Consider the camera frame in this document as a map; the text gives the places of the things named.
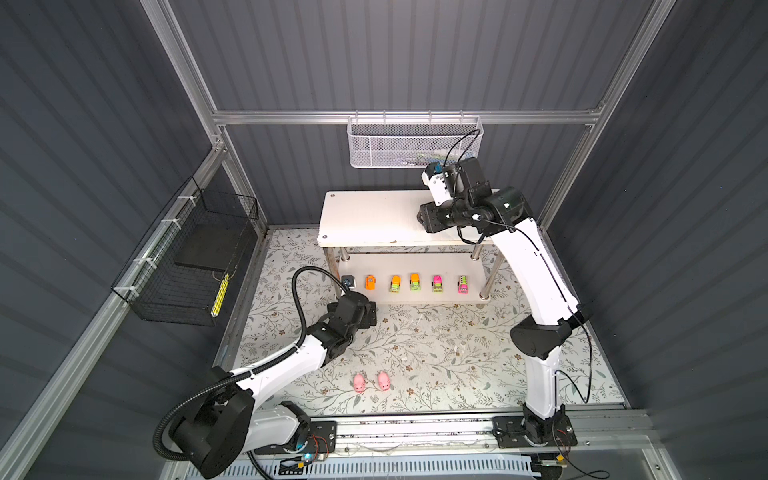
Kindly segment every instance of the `black wire basket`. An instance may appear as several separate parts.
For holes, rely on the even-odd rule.
[[[226,321],[257,245],[258,211],[253,197],[197,190],[175,219],[162,220],[167,225],[150,252],[126,263],[118,279],[140,264],[132,283],[116,280],[112,290],[143,320]]]

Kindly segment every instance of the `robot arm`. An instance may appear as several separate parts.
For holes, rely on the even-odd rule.
[[[527,437],[544,444],[551,438],[552,422],[567,420],[559,408],[555,373],[560,345],[585,321],[578,301],[566,286],[518,190],[506,187],[493,191],[474,157],[448,167],[432,163],[422,179],[434,199],[419,208],[417,220],[425,230],[435,233],[450,227],[476,227],[481,238],[493,240],[525,292],[531,315],[513,327],[510,336],[528,357]]]
[[[343,354],[358,329],[375,325],[376,304],[361,293],[346,292],[306,329],[298,349],[291,344],[232,372],[214,367],[214,386],[221,387],[210,387],[183,402],[181,408],[169,412],[173,420],[164,419],[156,430],[156,435],[158,431],[162,435],[167,425],[170,439],[183,454],[174,455],[157,443],[155,449],[170,460],[188,459],[204,478],[219,475],[241,452],[265,445],[301,450],[310,436],[309,416],[291,402],[282,402],[274,409],[259,406],[293,380]],[[224,385],[227,379],[238,380]]]

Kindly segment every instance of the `pink toy pig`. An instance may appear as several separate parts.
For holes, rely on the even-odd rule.
[[[352,384],[355,386],[355,392],[363,393],[366,391],[366,379],[362,374],[358,373],[352,380]]]
[[[386,372],[381,372],[379,374],[379,387],[385,392],[389,390],[389,375],[387,375]]]

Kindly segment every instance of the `wire basket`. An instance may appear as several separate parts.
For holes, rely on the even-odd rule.
[[[424,168],[433,161],[444,161],[451,146],[473,130],[451,151],[448,163],[458,161],[469,147],[465,158],[477,157],[482,141],[482,123],[458,121],[439,123],[360,123],[349,118],[349,163],[354,168]]]
[[[197,190],[175,219],[162,220],[156,246],[126,263],[118,279],[132,263],[140,264],[132,283],[118,286],[116,281],[112,290],[143,320],[212,326],[216,317],[228,319],[257,244],[257,220],[255,198]],[[200,245],[201,234],[214,241],[226,238],[218,245],[218,257],[225,259],[220,267],[195,263],[205,244],[202,250],[190,245]]]

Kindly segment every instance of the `lower shelf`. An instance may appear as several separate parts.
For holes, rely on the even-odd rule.
[[[353,275],[356,290],[377,303],[485,303],[480,290],[485,284],[482,261],[469,253],[351,253],[339,261],[339,275]],[[421,290],[411,291],[411,274],[418,273]],[[366,290],[366,277],[376,278],[376,288]],[[389,291],[393,275],[400,275],[399,293]],[[432,277],[442,277],[442,293],[432,292]],[[466,275],[469,293],[458,292],[458,279]]]

